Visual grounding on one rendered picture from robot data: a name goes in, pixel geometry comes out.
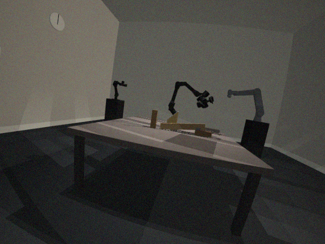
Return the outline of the long tan wooden rail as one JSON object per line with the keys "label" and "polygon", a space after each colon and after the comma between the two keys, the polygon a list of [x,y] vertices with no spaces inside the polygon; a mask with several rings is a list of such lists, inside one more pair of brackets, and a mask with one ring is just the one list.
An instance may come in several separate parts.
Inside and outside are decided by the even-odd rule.
{"label": "long tan wooden rail", "polygon": [[160,123],[160,129],[167,129],[167,130],[196,130],[196,128],[200,128],[200,130],[205,131],[205,124],[197,124],[197,123]]}

